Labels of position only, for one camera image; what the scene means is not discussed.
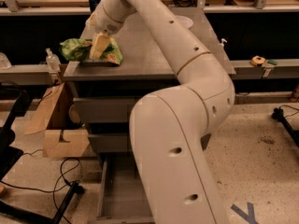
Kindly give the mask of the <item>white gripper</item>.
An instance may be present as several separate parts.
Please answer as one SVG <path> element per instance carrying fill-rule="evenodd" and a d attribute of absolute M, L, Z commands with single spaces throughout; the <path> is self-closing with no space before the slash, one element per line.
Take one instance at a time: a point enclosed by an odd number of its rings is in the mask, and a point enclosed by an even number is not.
<path fill-rule="evenodd" d="M 114 35 L 122 28 L 123 15 L 124 13 L 118 7 L 111 6 L 106 0 L 102 0 L 90 18 L 86 20 L 85 27 L 89 31 L 99 33 L 93 35 L 93 44 L 90 50 L 92 60 L 99 59 L 110 44 L 108 34 Z"/>

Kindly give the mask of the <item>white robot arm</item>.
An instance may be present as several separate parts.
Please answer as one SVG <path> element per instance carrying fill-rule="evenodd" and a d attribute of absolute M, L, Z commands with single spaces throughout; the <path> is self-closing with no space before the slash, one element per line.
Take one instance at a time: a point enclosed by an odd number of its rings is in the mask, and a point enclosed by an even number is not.
<path fill-rule="evenodd" d="M 228 117 L 232 80 L 160 0 L 102 0 L 89 27 L 117 33 L 138 13 L 178 79 L 141 98 L 130 116 L 136 166 L 155 224 L 230 224 L 201 145 Z"/>

